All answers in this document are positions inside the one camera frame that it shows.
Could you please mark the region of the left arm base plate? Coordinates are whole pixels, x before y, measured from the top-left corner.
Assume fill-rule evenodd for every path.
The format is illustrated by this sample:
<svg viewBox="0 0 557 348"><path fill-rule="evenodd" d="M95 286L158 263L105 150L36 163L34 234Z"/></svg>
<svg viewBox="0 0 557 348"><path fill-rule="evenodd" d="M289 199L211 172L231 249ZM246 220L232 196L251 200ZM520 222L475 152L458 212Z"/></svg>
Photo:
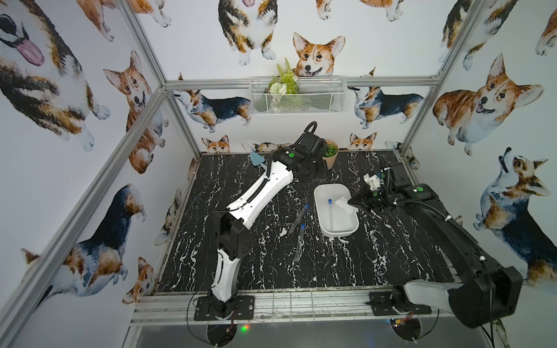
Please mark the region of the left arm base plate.
<svg viewBox="0 0 557 348"><path fill-rule="evenodd" d="M254 318L254 309L254 296L236 295L227 302L220 302L213 296L204 296L195 305L194 320L251 320Z"/></svg>

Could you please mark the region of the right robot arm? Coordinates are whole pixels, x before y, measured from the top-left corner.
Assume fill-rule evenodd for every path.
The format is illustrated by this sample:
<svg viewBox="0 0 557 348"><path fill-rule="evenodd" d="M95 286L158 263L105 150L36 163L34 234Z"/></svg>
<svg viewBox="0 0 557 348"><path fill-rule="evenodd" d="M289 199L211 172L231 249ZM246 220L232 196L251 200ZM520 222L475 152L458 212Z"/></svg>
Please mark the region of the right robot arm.
<svg viewBox="0 0 557 348"><path fill-rule="evenodd" d="M470 329L513 315L522 289L519 271L503 267L484 251L450 215L437 193L426 184L412 184L403 177L404 170L403 163L381 157L379 170L364 175L367 187L349 199L349 206L367 215L405 210L435 239L460 281L402 281L393 290L393 300L445 310Z"/></svg>

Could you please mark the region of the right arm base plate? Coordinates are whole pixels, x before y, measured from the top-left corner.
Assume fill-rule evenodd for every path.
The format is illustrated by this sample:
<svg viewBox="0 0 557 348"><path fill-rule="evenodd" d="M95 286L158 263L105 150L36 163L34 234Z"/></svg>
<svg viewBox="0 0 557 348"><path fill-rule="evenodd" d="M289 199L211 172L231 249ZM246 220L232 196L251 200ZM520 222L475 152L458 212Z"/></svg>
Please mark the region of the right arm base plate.
<svg viewBox="0 0 557 348"><path fill-rule="evenodd" d="M366 303L376 316L408 316L431 314L432 309L422 304L413 304L398 290L371 291Z"/></svg>

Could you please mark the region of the peach plant pot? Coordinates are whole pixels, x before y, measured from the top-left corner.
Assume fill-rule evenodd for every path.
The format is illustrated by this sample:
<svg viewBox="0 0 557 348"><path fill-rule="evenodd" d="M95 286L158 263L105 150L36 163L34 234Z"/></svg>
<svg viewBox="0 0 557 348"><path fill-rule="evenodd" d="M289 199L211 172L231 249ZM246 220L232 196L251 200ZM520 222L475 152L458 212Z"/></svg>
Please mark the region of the peach plant pot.
<svg viewBox="0 0 557 348"><path fill-rule="evenodd" d="M325 161L328 170L332 169L338 153L339 147L337 144L330 139L326 139L326 152L323 155L323 160Z"/></svg>

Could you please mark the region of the green fern plant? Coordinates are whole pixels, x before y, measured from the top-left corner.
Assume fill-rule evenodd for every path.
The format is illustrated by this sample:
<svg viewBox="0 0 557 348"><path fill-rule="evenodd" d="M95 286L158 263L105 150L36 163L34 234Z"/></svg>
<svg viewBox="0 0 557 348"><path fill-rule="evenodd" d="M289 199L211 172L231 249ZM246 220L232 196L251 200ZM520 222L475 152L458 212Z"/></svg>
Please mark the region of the green fern plant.
<svg viewBox="0 0 557 348"><path fill-rule="evenodd" d="M295 105L296 95L299 94L297 76L287 58L284 66L277 65L278 75L273 77L268 87L271 100L271 109L275 113L292 110Z"/></svg>

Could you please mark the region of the teal small trowel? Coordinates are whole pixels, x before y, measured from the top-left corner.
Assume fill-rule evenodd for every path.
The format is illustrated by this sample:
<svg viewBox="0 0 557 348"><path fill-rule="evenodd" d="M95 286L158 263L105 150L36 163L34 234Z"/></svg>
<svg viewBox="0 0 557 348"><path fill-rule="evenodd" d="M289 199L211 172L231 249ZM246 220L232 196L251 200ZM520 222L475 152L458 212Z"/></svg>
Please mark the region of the teal small trowel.
<svg viewBox="0 0 557 348"><path fill-rule="evenodd" d="M249 160L254 167L261 168L265 171L267 170L266 160L264 156L258 154L257 152L249 153Z"/></svg>

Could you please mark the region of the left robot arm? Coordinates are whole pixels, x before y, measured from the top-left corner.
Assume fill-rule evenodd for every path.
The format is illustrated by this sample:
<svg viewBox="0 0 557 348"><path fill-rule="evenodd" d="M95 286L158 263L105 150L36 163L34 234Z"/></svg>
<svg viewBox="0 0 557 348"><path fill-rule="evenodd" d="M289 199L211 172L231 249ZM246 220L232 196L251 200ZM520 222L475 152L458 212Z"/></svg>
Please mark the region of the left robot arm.
<svg viewBox="0 0 557 348"><path fill-rule="evenodd" d="M313 121L291 145L272 151L265 173L225 210L212 213L216 232L217 265L207 295L197 302L195 321L253 318L255 297L238 294L242 260L252 250L255 236L249 231L271 200L291 183L305 184L325 178L328 173L326 140L317 136Z"/></svg>

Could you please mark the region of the white rectangular tray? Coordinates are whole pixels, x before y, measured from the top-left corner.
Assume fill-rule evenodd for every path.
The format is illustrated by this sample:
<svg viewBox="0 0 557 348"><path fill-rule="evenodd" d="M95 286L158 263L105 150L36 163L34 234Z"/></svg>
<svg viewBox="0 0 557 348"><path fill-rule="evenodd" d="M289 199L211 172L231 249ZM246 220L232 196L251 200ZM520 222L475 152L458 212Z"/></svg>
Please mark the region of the white rectangular tray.
<svg viewBox="0 0 557 348"><path fill-rule="evenodd" d="M358 215L348 215L343 209L336 206L335 201L340 197L350 200L351 193L348 187L342 184L324 184L314 190L314 199L318 214L319 226L324 236L328 238L341 238L355 233L360 226ZM334 205L334 231L329 232L329 207L328 199Z"/></svg>

